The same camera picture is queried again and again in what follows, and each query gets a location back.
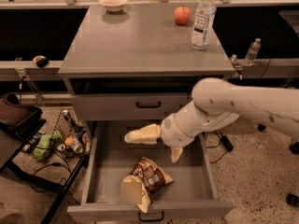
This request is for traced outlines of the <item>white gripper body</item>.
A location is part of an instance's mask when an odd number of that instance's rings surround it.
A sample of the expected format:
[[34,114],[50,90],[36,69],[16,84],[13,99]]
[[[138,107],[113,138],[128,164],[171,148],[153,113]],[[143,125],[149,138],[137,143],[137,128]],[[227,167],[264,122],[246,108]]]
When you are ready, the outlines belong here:
[[195,118],[186,112],[172,113],[161,123],[161,138],[172,148],[186,147],[194,140]]

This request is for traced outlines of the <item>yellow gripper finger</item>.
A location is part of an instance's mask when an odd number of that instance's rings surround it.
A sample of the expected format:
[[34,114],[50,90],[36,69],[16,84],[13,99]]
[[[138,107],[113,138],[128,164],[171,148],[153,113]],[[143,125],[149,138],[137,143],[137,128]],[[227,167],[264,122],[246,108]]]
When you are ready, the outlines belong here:
[[129,132],[124,136],[124,141],[132,144],[154,145],[160,137],[161,127],[157,124],[151,124]]
[[183,152],[182,147],[172,147],[171,148],[171,161],[173,163],[176,163],[179,160],[182,152]]

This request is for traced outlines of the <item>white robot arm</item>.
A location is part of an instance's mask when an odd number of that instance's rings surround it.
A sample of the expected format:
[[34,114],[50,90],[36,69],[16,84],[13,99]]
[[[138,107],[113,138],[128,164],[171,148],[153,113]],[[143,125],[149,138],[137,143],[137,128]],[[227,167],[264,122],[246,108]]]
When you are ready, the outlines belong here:
[[215,77],[204,78],[194,85],[192,100],[178,112],[160,124],[129,132],[124,140],[153,145],[161,139],[171,148],[171,160],[176,162],[196,135],[221,129],[239,117],[298,140],[299,90],[238,86]]

